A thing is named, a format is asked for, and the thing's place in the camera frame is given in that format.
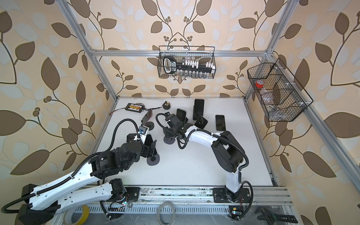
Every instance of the white table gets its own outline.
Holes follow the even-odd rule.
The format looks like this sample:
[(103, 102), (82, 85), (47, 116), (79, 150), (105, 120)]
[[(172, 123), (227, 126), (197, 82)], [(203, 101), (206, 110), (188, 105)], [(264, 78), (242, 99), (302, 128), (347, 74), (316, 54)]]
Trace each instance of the white table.
[[(160, 162), (149, 166), (146, 158), (141, 157), (128, 170), (117, 175), (107, 177), (109, 181), (122, 178), (125, 185), (186, 185), (186, 186), (217, 186), (225, 185), (225, 170), (218, 164), (211, 148), (199, 143), (189, 142), (185, 149), (179, 149), (177, 143), (165, 144), (164, 133), (155, 120), (158, 113), (170, 112), (176, 114), (178, 108), (187, 111), (189, 123), (194, 123), (193, 98), (120, 98), (116, 109), (127, 106), (128, 103), (143, 103), (146, 108), (157, 108), (168, 101), (169, 110), (155, 109), (150, 119), (155, 124), (149, 131), (153, 140), (157, 139), (156, 150), (160, 155)], [(138, 126), (147, 111), (142, 113), (130, 112), (125, 109), (113, 113), (109, 125), (100, 142), (98, 152), (106, 150), (111, 142), (115, 126), (125, 118), (133, 119)], [(238, 98), (206, 98), (204, 104), (204, 118), (208, 120), (205, 130), (217, 132), (215, 115), (224, 115), (226, 130), (232, 133), (243, 147), (249, 158), (249, 166), (243, 169), (242, 180), (249, 181), (253, 186), (272, 186), (268, 169), (262, 157), (254, 130), (247, 114), (244, 102)], [(159, 121), (166, 125), (164, 116)], [(131, 122), (124, 122), (117, 130), (113, 148), (120, 147), (126, 142), (126, 136), (135, 133)]]

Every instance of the black rack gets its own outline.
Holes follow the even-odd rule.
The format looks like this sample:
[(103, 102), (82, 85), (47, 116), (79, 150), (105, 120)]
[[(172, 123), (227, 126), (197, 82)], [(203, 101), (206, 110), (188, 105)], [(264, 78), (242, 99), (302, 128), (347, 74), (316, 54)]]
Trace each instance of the black rack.
[[(278, 59), (275, 63), (261, 63), (247, 70), (251, 86), (269, 122), (291, 122), (313, 102), (290, 70), (294, 81), (285, 77), (280, 69), (283, 65)], [(304, 91), (309, 98), (303, 99), (296, 89)]]
[(213, 79), (214, 51), (210, 46), (159, 46), (159, 77)]

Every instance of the wire basket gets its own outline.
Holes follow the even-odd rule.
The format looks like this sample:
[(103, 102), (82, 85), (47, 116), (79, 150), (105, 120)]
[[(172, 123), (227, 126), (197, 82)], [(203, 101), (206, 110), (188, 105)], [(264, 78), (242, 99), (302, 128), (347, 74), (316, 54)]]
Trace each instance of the wire basket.
[[(269, 122), (291, 122), (313, 102), (291, 71), (295, 81), (285, 77), (280, 69), (282, 65), (278, 59), (275, 63), (261, 63), (247, 70), (251, 86)], [(310, 100), (303, 99), (295, 86), (305, 91)]]
[(210, 46), (159, 46), (159, 77), (213, 79), (214, 51)]

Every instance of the smartphone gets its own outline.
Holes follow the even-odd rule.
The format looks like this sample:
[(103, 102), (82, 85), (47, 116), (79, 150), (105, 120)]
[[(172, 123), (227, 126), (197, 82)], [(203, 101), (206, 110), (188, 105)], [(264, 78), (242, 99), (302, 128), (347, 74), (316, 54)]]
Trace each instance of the smartphone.
[(193, 120), (195, 121), (198, 120), (199, 116), (203, 116), (203, 114), (204, 114), (204, 100), (195, 99)]
[(207, 125), (207, 120), (204, 117), (199, 116), (194, 125), (200, 129), (204, 129), (204, 127)]
[(142, 126), (145, 125), (152, 116), (153, 116), (153, 109), (149, 109), (149, 111), (141, 119), (141, 125)]
[(185, 123), (185, 119), (186, 119), (186, 111), (182, 110), (182, 109), (177, 109), (176, 110), (176, 117), (182, 121), (183, 123)]
[(215, 121), (216, 121), (216, 130), (217, 131), (225, 131), (226, 130), (224, 115), (216, 115)]

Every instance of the gray floor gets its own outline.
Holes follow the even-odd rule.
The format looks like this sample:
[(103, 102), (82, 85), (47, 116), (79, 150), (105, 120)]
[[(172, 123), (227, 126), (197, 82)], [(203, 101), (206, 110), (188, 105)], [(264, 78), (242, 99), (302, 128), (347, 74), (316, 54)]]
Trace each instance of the gray floor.
[[(249, 212), (246, 214), (241, 221), (232, 221), (229, 217), (225, 215), (194, 215), (194, 214), (176, 214), (175, 222), (173, 225), (267, 225), (266, 221), (261, 221), (257, 219), (257, 216), (261, 215), (255, 214), (255, 210), (258, 206), (252, 206)], [(283, 211), (280, 209), (274, 209), (267, 207), (272, 212), (277, 214), (282, 214)], [(74, 213), (72, 220), (76, 222), (80, 217), (80, 213)], [(161, 214), (160, 215), (163, 223), (170, 222), (172, 214)], [(108, 220), (103, 213), (91, 213), (88, 219), (83, 223), (84, 225), (157, 225), (156, 214), (130, 214), (125, 213), (120, 218)], [(275, 225), (285, 225), (286, 222), (278, 221)]]

